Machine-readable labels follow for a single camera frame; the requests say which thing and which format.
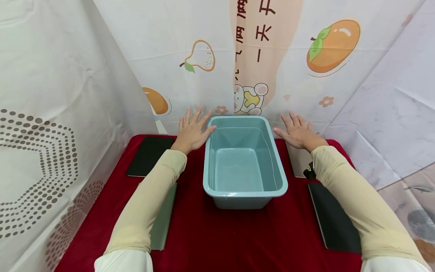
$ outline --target hand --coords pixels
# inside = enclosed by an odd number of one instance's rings
[[[281,114],[281,119],[284,121],[287,131],[279,128],[274,128],[273,131],[292,147],[306,149],[311,153],[319,146],[328,145],[325,139],[312,131],[313,122],[309,122],[308,126],[305,126],[305,120],[301,116],[295,115],[291,111],[289,115],[291,120],[286,115]]]
[[[178,136],[171,147],[172,150],[178,150],[187,155],[190,151],[200,148],[205,143],[208,136],[216,130],[216,126],[210,126],[204,133],[201,133],[202,126],[204,126],[211,115],[211,111],[208,111],[208,113],[198,121],[201,110],[201,107],[196,110],[192,120],[190,120],[190,109],[187,109],[184,118],[183,116],[180,117]]]

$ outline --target dotted pattern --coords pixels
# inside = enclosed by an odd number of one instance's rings
[[[89,213],[90,208],[94,205],[95,200],[100,195],[104,187],[102,181],[97,181],[86,186],[74,199],[74,203],[86,214]]]
[[[39,156],[42,178],[16,201],[0,203],[0,241],[30,230],[79,175],[71,128],[0,109],[0,150],[20,149]]]
[[[54,227],[45,249],[45,263],[50,271],[64,255],[103,186],[102,181],[97,181],[82,189],[74,200],[75,205],[68,207],[66,214],[60,218],[61,222]]]

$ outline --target marble pattern backdrop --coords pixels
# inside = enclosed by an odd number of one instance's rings
[[[323,133],[376,189],[435,162],[434,12],[427,1]]]
[[[410,14],[390,51],[323,133],[390,205],[435,269],[435,1]]]

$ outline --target flower illustration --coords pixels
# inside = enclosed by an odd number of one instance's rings
[[[217,106],[215,112],[220,115],[225,115],[225,113],[228,113],[228,110],[226,106]]]
[[[334,98],[330,96],[325,96],[322,101],[319,102],[319,105],[323,107],[330,106],[334,103]]]

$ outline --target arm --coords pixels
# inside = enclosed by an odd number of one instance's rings
[[[153,170],[139,184],[112,231],[105,254],[118,249],[150,252],[150,231],[169,189],[184,168],[183,152],[166,150]]]
[[[428,267],[408,232],[375,189],[325,139],[311,131],[312,123],[290,112],[282,115],[287,131],[274,131],[290,145],[313,157],[318,180],[334,195],[358,229],[363,260],[391,256],[416,260]]]
[[[171,150],[166,150],[160,157],[125,205],[104,254],[119,249],[151,251],[151,228],[166,194],[186,167],[186,155],[201,147],[216,129],[216,126],[211,126],[202,133],[201,128],[210,117],[211,111],[198,120],[200,113],[201,107],[191,120],[188,109],[186,116],[180,118],[177,140]]]

